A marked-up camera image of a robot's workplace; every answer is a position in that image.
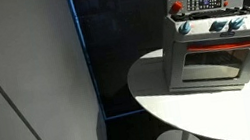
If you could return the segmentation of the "blue stove knob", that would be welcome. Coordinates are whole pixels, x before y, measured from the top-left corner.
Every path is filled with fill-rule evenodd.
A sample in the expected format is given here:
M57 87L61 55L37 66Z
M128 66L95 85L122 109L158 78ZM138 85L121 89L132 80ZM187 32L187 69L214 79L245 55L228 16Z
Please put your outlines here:
M228 27L230 30L239 29L243 23L244 23L244 18L239 17L231 20L231 22L228 24Z
M180 34L188 34L191 30L191 24L189 21L184 22L179 28L178 31Z
M221 31L224 26L227 24L226 20L214 21L213 24L210 26L210 31Z

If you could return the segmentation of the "grey toy cooker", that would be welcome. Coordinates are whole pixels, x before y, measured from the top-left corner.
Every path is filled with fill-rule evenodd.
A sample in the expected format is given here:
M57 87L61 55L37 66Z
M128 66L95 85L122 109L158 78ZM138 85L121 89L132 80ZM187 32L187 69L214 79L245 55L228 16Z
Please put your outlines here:
M183 7L172 14L175 1ZM189 52L190 45L216 45L250 41L250 6L244 0L167 0L163 22L163 70L168 89L175 92L238 90L250 81L250 46L229 50ZM243 17L239 29L230 30L231 20ZM221 31L210 31L214 21L226 20ZM178 28L191 24L188 34Z

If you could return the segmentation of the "red round timer knob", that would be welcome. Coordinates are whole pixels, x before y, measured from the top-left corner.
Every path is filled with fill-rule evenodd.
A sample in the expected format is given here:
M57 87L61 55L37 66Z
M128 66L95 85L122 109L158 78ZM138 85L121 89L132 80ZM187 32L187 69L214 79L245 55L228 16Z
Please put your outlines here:
M181 10L182 7L183 7L183 5L182 5L181 1L180 2L175 1L174 4L172 5L171 9L170 9L170 12L172 14L178 13Z

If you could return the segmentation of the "blue stove knob far left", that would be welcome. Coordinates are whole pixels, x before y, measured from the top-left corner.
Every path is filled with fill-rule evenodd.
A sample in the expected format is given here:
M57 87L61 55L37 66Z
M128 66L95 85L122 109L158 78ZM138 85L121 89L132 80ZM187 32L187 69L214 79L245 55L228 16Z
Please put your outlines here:
M180 34L188 34L191 30L191 24L189 21L184 22L179 28L178 31Z

